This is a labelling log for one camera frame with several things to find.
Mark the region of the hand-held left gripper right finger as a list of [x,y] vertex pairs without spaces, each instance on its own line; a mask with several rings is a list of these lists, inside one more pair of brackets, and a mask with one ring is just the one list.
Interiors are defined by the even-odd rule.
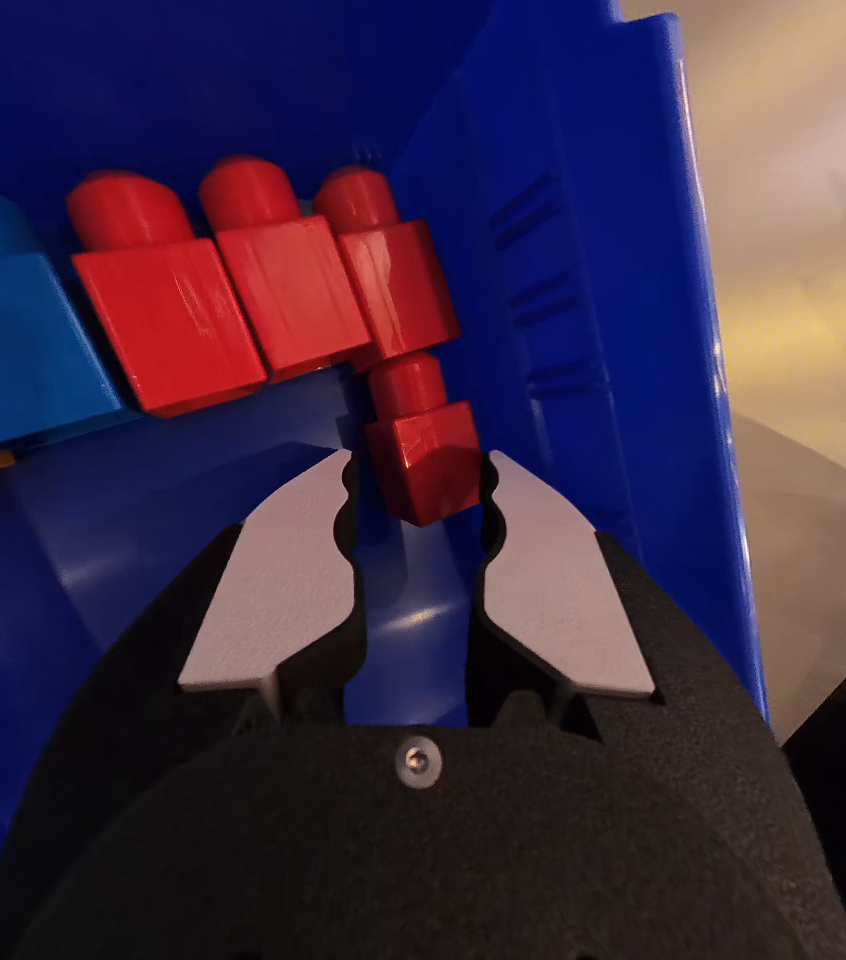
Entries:
[[594,525],[500,450],[484,457],[474,588],[474,723],[532,693],[553,725],[586,725],[586,696],[647,701],[656,684]]

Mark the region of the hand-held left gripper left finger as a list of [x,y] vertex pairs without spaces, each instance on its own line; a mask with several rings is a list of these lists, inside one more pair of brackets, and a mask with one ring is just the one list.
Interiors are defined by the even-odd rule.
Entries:
[[307,691],[341,704],[367,652],[358,498],[357,456],[339,449],[248,514],[181,690],[255,690],[278,719]]

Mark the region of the blue plastic bin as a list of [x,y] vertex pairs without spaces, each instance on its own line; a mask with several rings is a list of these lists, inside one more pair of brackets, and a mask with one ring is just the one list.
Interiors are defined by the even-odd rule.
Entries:
[[[350,163],[428,222],[485,449],[637,553],[768,716],[682,43],[618,2],[0,2],[0,194],[56,260],[85,174],[177,192],[255,154],[303,200]],[[0,470],[0,752],[48,736],[237,495],[354,445],[325,369]]]

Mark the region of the blue toy block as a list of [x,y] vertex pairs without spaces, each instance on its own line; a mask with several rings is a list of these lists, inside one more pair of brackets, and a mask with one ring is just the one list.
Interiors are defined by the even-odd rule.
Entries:
[[0,195],[0,450],[41,447],[139,417],[24,212]]

